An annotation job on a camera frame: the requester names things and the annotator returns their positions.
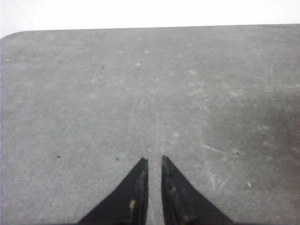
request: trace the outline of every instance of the white background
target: white background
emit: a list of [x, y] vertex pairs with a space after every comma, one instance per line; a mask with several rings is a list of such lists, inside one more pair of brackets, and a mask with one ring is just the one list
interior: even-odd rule
[[1, 0], [1, 37], [24, 30], [300, 23], [300, 0]]

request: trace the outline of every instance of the gray surface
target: gray surface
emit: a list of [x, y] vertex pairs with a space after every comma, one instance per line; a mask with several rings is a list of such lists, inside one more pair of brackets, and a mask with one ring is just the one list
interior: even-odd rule
[[300, 223], [300, 25], [22, 32], [1, 63], [3, 225], [76, 222], [141, 156], [162, 225], [163, 154], [232, 219]]

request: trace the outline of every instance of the gray mat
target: gray mat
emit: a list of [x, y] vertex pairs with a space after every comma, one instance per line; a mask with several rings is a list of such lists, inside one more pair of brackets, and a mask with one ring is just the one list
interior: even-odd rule
[[21, 32], [1, 40], [1, 221], [74, 223], [161, 157], [241, 222], [300, 223], [300, 25]]

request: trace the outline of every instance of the gray concrete surface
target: gray concrete surface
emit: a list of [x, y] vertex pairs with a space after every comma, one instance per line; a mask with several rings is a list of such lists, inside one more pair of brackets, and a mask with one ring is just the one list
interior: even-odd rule
[[300, 25], [22, 32], [1, 40], [1, 221], [73, 223], [166, 154], [226, 215], [300, 223]]

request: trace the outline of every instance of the white wall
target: white wall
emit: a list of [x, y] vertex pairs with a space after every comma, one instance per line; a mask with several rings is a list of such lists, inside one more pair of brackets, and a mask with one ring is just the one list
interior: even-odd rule
[[300, 23], [300, 0], [1, 0], [1, 37], [24, 30]]

